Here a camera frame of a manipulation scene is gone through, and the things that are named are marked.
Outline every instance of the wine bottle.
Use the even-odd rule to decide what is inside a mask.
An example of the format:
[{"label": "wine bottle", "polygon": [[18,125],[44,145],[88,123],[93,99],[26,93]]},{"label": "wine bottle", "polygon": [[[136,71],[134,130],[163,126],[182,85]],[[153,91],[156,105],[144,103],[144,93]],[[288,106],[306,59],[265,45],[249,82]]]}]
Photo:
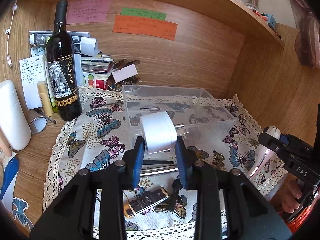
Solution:
[{"label": "wine bottle", "polygon": [[59,113],[64,121],[81,115],[82,108],[76,84],[73,40],[66,31],[68,1],[56,5],[53,34],[45,46],[50,83]]}]

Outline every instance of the white box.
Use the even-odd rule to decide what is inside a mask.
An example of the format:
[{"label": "white box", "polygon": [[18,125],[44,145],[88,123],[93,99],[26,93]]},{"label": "white box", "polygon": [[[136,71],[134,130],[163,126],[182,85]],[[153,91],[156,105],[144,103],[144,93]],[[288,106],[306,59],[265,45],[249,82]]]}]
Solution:
[{"label": "white box", "polygon": [[118,83],[122,80],[125,80],[129,77],[132,77],[136,74],[138,74],[138,72],[137,72],[136,66],[134,64],[127,66],[127,67],[124,67],[121,70],[114,71],[112,73],[113,78],[115,79],[116,83]]}]

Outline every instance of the pink device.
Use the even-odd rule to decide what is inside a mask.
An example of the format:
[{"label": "pink device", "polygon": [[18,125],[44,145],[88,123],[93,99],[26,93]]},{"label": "pink device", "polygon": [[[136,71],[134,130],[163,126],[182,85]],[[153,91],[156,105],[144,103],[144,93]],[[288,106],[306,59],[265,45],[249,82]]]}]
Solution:
[{"label": "pink device", "polygon": [[[270,126],[268,128],[267,134],[279,139],[281,132],[277,127]],[[256,150],[257,160],[254,166],[248,171],[247,178],[253,181],[254,176],[258,174],[261,168],[267,163],[267,161],[273,156],[274,153],[275,152],[271,151],[267,147],[264,147],[263,145],[259,144]]]}]

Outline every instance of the charging cable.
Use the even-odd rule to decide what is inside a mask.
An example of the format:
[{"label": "charging cable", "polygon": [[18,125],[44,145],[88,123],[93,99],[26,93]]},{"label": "charging cable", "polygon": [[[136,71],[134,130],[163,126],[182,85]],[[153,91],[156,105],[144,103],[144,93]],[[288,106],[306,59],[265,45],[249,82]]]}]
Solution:
[{"label": "charging cable", "polygon": [[11,32],[11,27],[12,27],[12,21],[13,21],[13,16],[14,16],[14,11],[18,8],[17,6],[17,0],[15,0],[14,5],[12,6],[12,18],[11,18],[11,23],[10,23],[10,28],[5,31],[5,34],[8,34],[7,38],[7,61],[9,67],[12,67],[12,62],[11,62],[11,56],[9,55],[8,47],[9,47],[9,37],[10,37],[10,32]]}]

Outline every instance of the transparent plastic box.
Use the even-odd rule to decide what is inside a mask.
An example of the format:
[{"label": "transparent plastic box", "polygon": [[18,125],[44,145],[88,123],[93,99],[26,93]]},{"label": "transparent plastic box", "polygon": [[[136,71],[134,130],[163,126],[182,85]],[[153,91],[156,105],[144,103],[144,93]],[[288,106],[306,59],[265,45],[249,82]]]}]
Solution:
[{"label": "transparent plastic box", "polygon": [[193,133],[205,131],[212,140],[223,140],[236,121],[204,89],[123,85],[122,92],[133,142],[142,134],[140,116],[145,114],[166,111],[174,125],[183,123]]}]

